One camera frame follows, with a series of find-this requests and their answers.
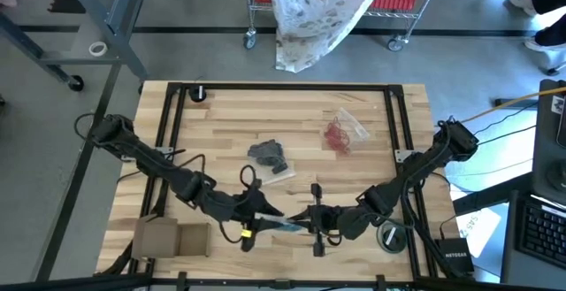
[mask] person's foot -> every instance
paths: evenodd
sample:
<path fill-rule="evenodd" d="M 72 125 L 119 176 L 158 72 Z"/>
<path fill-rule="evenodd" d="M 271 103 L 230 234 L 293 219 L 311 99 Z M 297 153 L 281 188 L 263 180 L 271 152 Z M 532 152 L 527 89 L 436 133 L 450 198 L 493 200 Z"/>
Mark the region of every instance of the person's foot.
<path fill-rule="evenodd" d="M 538 13 L 534 10 L 532 0 L 509 0 L 515 7 L 523 9 L 524 13 L 531 17 L 535 17 Z"/>
<path fill-rule="evenodd" d="M 537 51 L 537 52 L 545 52 L 545 51 L 562 51 L 566 50 L 566 43 L 552 45 L 552 46 L 543 46 L 536 42 L 535 38 L 528 38 L 524 41 L 524 46 L 530 50 Z"/>

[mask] gray floor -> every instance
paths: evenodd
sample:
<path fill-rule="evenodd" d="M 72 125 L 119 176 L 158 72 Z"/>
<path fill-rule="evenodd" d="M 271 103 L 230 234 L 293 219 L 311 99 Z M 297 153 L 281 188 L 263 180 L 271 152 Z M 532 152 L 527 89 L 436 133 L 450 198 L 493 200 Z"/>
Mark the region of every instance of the gray floor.
<path fill-rule="evenodd" d="M 213 9 L 232 1 L 146 0 L 138 25 L 243 27 L 244 11 L 226 9 L 225 14 L 220 14 Z M 449 0 L 434 0 L 421 27 L 517 30 L 536 29 L 546 22 L 529 21 L 501 1 L 458 0 L 448 9 L 442 3 Z M 49 15 L 36 3 L 23 0 L 18 10 L 8 13 L 20 24 L 29 25 L 77 25 L 83 18 Z M 25 7 L 34 9 L 22 11 Z M 264 26 L 273 25 L 269 16 L 264 17 Z M 364 27 L 388 26 L 371 23 Z M 33 37 L 50 50 L 69 48 L 74 39 L 73 34 Z M 242 48 L 240 34 L 135 34 L 131 44 L 155 80 L 202 77 L 201 80 L 424 83 L 435 120 L 449 115 L 465 119 L 489 108 L 496 97 L 531 93 L 545 78 L 539 68 L 564 58 L 530 52 L 522 46 L 521 38 L 413 37 L 405 50 L 393 53 L 384 48 L 386 37 L 351 35 L 317 65 L 291 74 L 273 69 L 273 35 L 259 35 L 258 40 L 250 51 Z M 94 109 L 109 71 L 106 66 L 65 69 L 85 79 L 87 86 L 83 92 L 73 93 L 57 84 L 0 38 L 0 93 L 9 103 L 0 114 L 0 155 L 4 157 L 0 164 L 2 284 L 31 279 L 78 155 L 80 140 L 73 133 L 73 121 L 79 114 Z M 137 85 L 137 78 L 124 67 L 108 112 L 132 117 L 139 98 Z M 498 111 L 470 122 L 468 127 L 479 130 L 511 112 Z M 479 136 L 489 139 L 529 126 L 533 121 L 532 112 L 522 113 Z M 529 163 L 505 172 L 466 175 L 493 171 L 530 158 L 532 137 L 532 133 L 526 132 L 490 143 L 480 148 L 470 162 L 450 165 L 447 173 L 458 186 L 469 190 L 513 177 L 528 170 Z M 119 168 L 115 158 L 95 153 L 52 278 L 88 276 L 94 270 Z"/>

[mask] keyboard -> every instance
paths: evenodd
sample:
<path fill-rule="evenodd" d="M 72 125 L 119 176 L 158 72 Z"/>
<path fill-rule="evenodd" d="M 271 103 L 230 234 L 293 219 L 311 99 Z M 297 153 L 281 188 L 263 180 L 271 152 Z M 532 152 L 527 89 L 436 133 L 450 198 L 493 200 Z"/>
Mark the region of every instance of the keyboard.
<path fill-rule="evenodd" d="M 545 211 L 542 206 L 540 203 L 524 203 L 518 249 L 566 269 L 566 218 L 556 215 L 560 211 L 553 213 L 548 208 Z"/>

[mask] plastic bag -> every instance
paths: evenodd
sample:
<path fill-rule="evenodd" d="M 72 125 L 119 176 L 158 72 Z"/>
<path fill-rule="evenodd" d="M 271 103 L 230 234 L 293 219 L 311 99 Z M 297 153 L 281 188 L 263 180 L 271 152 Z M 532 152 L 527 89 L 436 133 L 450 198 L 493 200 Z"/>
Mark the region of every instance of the plastic bag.
<path fill-rule="evenodd" d="M 331 149 L 341 154 L 349 154 L 354 144 L 367 141 L 370 134 L 356 118 L 340 108 L 334 120 L 328 123 L 323 131 L 323 137 Z"/>
<path fill-rule="evenodd" d="M 262 180 L 264 185 L 295 176 L 294 170 L 285 159 L 283 146 L 273 139 L 251 145 L 248 158 L 256 169 L 256 177 Z"/>

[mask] yellow tag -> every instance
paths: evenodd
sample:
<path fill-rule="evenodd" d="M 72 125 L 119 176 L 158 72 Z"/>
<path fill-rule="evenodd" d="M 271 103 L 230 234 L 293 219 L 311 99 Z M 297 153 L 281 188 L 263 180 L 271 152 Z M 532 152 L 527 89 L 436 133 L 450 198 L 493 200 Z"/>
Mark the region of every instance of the yellow tag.
<path fill-rule="evenodd" d="M 251 238 L 251 232 L 246 229 L 241 229 L 241 236 L 244 238 Z"/>

